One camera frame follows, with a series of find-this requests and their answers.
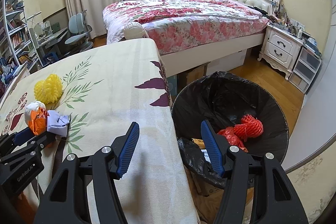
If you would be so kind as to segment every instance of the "drawer handle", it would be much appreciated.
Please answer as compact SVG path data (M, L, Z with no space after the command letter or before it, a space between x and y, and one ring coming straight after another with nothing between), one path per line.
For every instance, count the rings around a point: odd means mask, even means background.
M278 44L282 43L283 47L285 48L286 45L282 41L278 41Z
M274 52L276 55L282 56L282 54L277 54L277 50L274 50Z

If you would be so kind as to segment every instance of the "drawer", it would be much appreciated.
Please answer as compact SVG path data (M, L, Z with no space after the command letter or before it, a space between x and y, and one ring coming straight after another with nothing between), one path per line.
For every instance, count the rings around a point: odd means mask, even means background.
M279 47L280 49L284 50L285 52L289 53L290 55L293 55L295 52L296 42L290 39L285 39L285 37L280 36L275 32L271 33L268 41L271 42L273 45Z
M279 47L267 42L264 53L288 69L292 56Z

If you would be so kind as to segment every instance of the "chair seat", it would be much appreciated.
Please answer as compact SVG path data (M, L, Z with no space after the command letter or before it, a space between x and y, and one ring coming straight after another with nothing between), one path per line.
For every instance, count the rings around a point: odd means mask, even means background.
M65 41L65 45L73 45L76 44L79 40L81 40L83 37L85 37L86 33L75 35L73 37L70 37Z

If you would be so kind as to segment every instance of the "bottle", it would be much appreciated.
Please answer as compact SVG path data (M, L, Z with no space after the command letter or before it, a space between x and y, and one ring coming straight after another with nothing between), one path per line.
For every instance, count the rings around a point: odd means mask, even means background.
M300 30L299 30L299 32L297 34L297 38L301 38L302 37L302 33L303 33L302 28L300 28Z

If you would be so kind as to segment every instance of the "metal bolt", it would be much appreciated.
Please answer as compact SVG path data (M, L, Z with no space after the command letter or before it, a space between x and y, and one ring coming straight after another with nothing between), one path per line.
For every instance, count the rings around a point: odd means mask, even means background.
M111 152L111 148L109 146L105 146L101 149L101 151L105 154L110 153Z
M233 146L230 147L230 151L234 152L234 153L237 153L239 151L239 148L237 146L233 145Z
M266 153L265 156L266 156L266 158L268 158L270 160L274 159L274 155L272 153Z
M68 156L67 156L67 160L74 160L75 159L75 154L69 154Z

